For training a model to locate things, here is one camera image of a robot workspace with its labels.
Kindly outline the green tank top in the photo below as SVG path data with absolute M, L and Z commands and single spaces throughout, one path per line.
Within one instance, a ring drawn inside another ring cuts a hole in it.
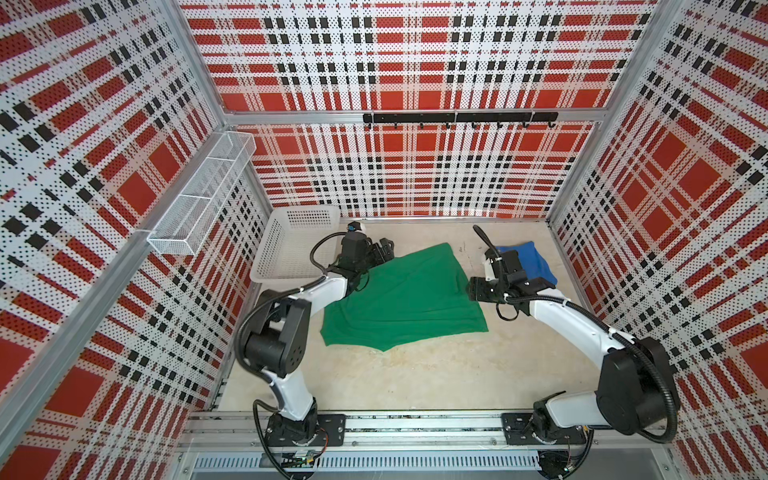
M 488 331 L 447 243 L 377 266 L 366 280 L 361 291 L 325 308 L 320 333 L 327 346 L 384 352 L 426 339 Z

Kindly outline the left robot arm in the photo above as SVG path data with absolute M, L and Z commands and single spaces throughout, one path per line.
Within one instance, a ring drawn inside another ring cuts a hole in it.
M 359 223 L 331 233 L 310 250 L 320 277 L 285 291 L 266 291 L 234 334 L 235 360 L 264 380 L 276 398 L 276 414 L 303 422 L 316 411 L 299 370 L 309 335 L 310 318 L 367 287 L 371 271 L 395 258 L 394 242 L 373 241 Z

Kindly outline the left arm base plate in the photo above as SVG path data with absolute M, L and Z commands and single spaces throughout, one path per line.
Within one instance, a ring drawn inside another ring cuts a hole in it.
M 269 447 L 336 447 L 344 443 L 346 420 L 344 414 L 312 414 L 302 421 L 273 414 L 264 436 Z

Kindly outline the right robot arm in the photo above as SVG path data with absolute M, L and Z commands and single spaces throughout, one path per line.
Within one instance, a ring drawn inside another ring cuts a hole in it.
M 511 306 L 556 331 L 599 369 L 598 386 L 555 393 L 535 402 L 532 429 L 553 443 L 568 429 L 599 427 L 669 443 L 678 431 L 680 399 L 669 356 L 651 338 L 608 326 L 543 278 L 527 276 L 514 251 L 488 248 L 484 274 L 469 281 L 471 300 Z

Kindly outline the blue tank top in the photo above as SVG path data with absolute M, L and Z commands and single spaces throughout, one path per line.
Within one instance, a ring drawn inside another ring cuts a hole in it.
M 538 252 L 532 241 L 525 242 L 515 246 L 501 246 L 498 250 L 505 254 L 514 251 L 518 255 L 518 261 L 522 270 L 526 273 L 529 280 L 541 278 L 556 286 L 557 278 L 552 273 L 549 264 Z

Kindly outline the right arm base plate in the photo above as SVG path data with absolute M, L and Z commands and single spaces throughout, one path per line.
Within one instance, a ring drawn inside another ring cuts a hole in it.
M 558 427 L 539 412 L 508 412 L 501 415 L 508 445 L 580 446 L 586 434 L 578 427 Z

